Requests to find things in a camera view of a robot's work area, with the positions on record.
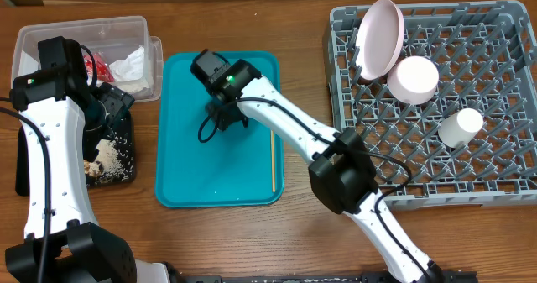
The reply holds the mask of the red snack wrapper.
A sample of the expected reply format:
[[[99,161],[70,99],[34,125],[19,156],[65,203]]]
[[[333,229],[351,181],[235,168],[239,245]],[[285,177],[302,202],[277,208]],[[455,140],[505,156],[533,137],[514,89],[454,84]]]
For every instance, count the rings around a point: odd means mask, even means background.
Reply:
[[[102,82],[113,83],[115,81],[111,69],[106,63],[103,54],[101,52],[93,53],[94,61],[96,62],[96,77],[97,84],[100,85]],[[92,83],[93,75],[93,62],[91,57],[88,54],[84,54],[85,67],[88,76],[88,84]]]

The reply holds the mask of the white napkin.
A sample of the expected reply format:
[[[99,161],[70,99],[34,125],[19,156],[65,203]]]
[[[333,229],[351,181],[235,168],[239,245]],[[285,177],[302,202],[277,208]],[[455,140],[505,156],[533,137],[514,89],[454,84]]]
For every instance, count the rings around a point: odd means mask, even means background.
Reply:
[[[147,96],[151,90],[145,76],[145,48],[140,45],[124,60],[116,60],[109,65],[114,78],[113,85],[137,97]]]

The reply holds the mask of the brown food scrap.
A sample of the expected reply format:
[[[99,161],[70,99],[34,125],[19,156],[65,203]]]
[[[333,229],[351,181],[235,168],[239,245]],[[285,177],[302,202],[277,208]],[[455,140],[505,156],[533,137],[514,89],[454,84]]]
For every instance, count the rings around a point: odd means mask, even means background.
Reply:
[[[102,162],[99,160],[95,160],[93,162],[89,162],[85,160],[84,170],[87,176],[91,178],[98,178],[103,174],[104,166],[102,165]]]

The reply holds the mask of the large white plate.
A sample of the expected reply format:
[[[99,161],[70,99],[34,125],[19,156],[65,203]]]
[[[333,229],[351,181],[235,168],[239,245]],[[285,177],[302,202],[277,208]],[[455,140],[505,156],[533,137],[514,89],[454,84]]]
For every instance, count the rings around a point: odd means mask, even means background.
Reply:
[[[371,81],[394,66],[404,42],[404,16],[391,0],[377,0],[358,27],[356,66],[361,77]]]

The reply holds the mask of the small white plate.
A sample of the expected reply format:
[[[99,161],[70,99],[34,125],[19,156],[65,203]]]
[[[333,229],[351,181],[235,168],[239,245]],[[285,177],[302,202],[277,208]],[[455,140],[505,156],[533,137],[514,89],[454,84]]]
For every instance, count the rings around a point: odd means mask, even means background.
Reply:
[[[389,72],[387,86],[398,101],[420,105],[434,96],[439,80],[439,71],[431,60],[410,56]]]

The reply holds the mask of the white paper cup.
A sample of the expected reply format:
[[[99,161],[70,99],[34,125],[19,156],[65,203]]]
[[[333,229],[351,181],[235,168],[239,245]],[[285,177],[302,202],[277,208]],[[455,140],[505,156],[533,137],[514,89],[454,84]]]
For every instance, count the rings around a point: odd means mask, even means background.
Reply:
[[[450,148],[468,144],[482,129],[483,116],[476,109],[464,108],[443,120],[438,130],[440,140]]]

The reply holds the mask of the grey dishwasher rack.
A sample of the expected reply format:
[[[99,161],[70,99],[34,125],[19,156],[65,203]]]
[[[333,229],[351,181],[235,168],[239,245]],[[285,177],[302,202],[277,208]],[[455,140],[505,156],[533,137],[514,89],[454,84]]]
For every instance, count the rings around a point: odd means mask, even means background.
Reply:
[[[354,127],[366,146],[402,160],[413,180],[389,194],[393,209],[536,202],[536,38],[517,1],[404,4],[402,56],[424,56],[440,75],[434,96],[412,106],[384,78],[356,66],[364,6],[333,8],[324,37],[336,128]],[[443,144],[440,124],[464,108],[484,124],[468,143]]]

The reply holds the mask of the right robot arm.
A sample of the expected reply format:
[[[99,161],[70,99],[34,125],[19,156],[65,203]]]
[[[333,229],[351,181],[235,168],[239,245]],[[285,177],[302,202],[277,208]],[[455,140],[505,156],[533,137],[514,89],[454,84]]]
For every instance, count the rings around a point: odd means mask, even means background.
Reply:
[[[308,165],[311,190],[335,214],[348,216],[381,254],[396,282],[442,282],[441,268],[402,229],[376,182],[374,159],[400,166],[406,180],[410,168],[402,161],[368,150],[356,129],[339,131],[312,118],[285,98],[251,63],[230,63],[210,50],[198,54],[190,72],[211,101],[205,122],[224,131],[255,120],[289,144]]]

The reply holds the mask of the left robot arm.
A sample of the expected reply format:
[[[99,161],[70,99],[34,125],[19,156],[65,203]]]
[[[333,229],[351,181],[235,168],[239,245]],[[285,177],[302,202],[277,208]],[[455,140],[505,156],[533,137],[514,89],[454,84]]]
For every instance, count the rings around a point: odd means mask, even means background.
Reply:
[[[1,110],[22,124],[29,182],[24,241],[6,249],[7,270],[19,282],[180,282],[172,265],[135,259],[91,208],[84,163],[134,99],[87,72],[87,51],[62,36],[40,41],[39,70],[14,79],[13,107]]]

